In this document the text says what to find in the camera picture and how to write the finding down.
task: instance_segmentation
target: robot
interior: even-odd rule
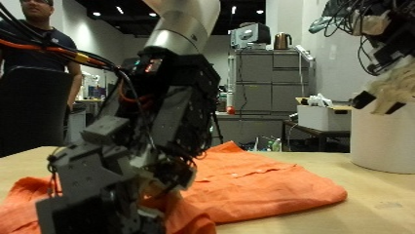
[[[377,76],[353,100],[357,109],[374,100],[374,114],[393,114],[405,104],[414,101],[415,76],[415,2],[411,0],[329,0],[322,17],[310,26],[317,33],[325,29],[332,36],[340,30],[362,36],[364,52],[370,60],[368,73]],[[373,51],[366,53],[364,43],[369,41]]]
[[[140,200],[188,189],[195,159],[211,147],[221,78],[201,51],[220,0],[144,2],[161,19],[127,67],[64,50],[39,35],[32,40],[38,44],[20,46],[64,55],[120,77],[116,113],[100,117],[82,139],[48,157],[50,198],[36,204],[44,234],[165,233],[164,214]]]

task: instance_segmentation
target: kettle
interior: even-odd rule
[[[278,33],[276,35],[274,50],[286,50],[289,45],[292,45],[290,35],[284,32]]]

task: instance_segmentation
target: filing cabinet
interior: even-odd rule
[[[296,98],[314,92],[310,63],[297,50],[239,50],[233,74],[236,115],[219,115],[225,141],[248,143],[258,136],[281,137],[282,120],[297,111]]]

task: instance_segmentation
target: chair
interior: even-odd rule
[[[64,145],[64,118],[74,77],[16,67],[0,78],[0,157]]]

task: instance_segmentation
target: dark shirt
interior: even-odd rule
[[[51,30],[44,30],[31,26],[24,21],[23,23],[40,35],[46,35],[46,33],[50,33],[52,41],[55,43],[59,43],[64,47],[72,49],[78,48],[74,39],[56,28]],[[12,32],[15,35],[24,37],[20,31],[4,21],[0,21],[0,28]],[[70,60],[58,56],[54,53],[15,49],[7,46],[2,46],[0,48],[3,51],[4,72],[7,72],[15,66],[43,67],[54,70],[66,71],[66,66],[68,65]]]

